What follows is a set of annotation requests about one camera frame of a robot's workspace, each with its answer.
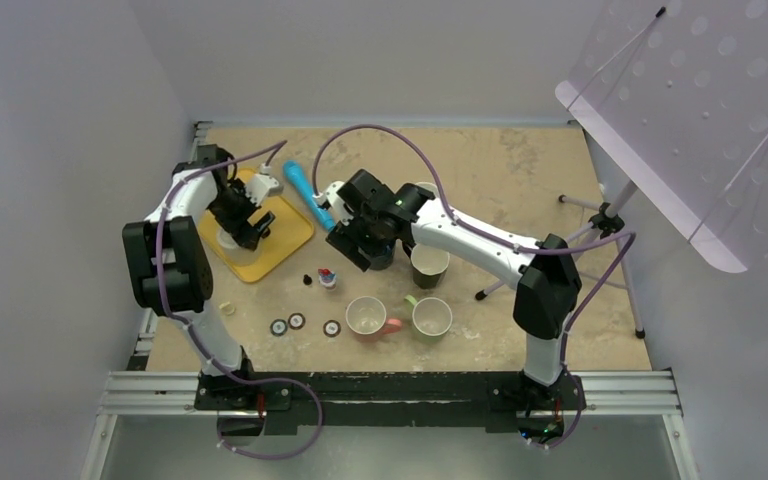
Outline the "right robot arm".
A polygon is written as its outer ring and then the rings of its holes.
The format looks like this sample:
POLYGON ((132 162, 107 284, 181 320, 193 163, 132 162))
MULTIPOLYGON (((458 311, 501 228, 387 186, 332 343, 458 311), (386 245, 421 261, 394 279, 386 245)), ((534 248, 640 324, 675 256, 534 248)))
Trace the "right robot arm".
POLYGON ((512 234, 445 206, 440 189, 406 183, 393 191, 364 169, 314 196, 335 226, 326 241, 362 271, 389 258, 396 242, 445 251, 495 276, 515 292, 513 319, 526 334, 521 392, 544 407, 561 391, 562 336, 581 279, 563 238, 512 234))

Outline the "light green mug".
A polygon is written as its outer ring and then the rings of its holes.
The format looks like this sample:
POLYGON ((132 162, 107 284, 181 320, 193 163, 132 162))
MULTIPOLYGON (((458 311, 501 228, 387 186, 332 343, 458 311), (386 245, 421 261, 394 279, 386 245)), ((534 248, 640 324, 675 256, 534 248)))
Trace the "light green mug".
POLYGON ((453 312, 444 300, 437 297, 417 299, 406 295, 411 314, 410 322, 417 338, 425 343, 436 343, 442 340, 453 325, 453 312))

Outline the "dark blue mug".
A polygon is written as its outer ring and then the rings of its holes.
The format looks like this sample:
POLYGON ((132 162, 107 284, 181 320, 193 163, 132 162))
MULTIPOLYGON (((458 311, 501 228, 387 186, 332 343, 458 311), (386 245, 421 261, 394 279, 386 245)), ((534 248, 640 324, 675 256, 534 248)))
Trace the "dark blue mug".
POLYGON ((373 271, 383 271, 388 269, 394 259, 394 252, 392 245, 386 245, 382 250, 376 252, 369 257, 370 266, 369 269, 373 271))

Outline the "pink mug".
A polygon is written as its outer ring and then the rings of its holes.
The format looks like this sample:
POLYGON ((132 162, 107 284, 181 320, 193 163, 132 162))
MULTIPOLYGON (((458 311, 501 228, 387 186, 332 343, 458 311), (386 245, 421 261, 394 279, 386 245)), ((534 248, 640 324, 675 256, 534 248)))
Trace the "pink mug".
POLYGON ((383 302, 372 296, 357 297, 345 311, 347 328, 359 340, 375 342, 402 330, 403 322, 391 318, 383 302))

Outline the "cream white mug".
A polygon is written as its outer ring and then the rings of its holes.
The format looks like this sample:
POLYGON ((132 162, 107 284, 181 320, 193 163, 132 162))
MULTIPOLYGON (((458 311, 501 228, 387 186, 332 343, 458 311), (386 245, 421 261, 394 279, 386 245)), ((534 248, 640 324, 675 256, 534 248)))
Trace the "cream white mug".
POLYGON ((216 241, 225 260, 230 265, 248 266, 255 263, 260 256, 257 248, 252 250, 240 246, 233 237, 222 228, 217 230, 216 241))

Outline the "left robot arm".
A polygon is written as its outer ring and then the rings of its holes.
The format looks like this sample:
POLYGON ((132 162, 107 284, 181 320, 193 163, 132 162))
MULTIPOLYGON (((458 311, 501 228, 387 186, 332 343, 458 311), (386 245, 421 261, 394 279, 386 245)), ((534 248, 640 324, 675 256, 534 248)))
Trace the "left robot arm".
POLYGON ((158 207, 143 220, 126 224, 122 241, 131 287, 139 306, 172 320, 188 338, 201 362, 204 390, 219 389, 232 408, 257 399, 260 381, 244 348, 222 323, 212 301, 214 277, 197 225, 204 213, 214 216, 234 247, 253 253, 271 233, 275 220, 237 178, 239 159, 209 144, 194 159, 175 166, 172 185, 158 207))

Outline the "grey mug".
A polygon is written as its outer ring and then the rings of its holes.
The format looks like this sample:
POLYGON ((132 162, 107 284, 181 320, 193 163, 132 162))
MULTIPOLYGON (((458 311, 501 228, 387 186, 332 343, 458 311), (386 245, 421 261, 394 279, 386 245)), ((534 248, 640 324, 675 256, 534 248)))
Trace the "grey mug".
POLYGON ((435 197, 439 196, 439 190, 435 183, 432 182, 416 182, 415 185, 419 188, 423 188, 431 192, 435 197))

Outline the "black mug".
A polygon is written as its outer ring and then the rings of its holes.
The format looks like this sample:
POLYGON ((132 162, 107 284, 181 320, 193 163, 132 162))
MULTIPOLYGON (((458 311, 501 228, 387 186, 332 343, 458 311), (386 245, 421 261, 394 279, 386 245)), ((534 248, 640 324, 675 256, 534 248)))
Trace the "black mug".
POLYGON ((414 285, 420 289, 438 287, 450 265, 450 254, 422 244, 406 247, 405 251, 410 260, 414 285))

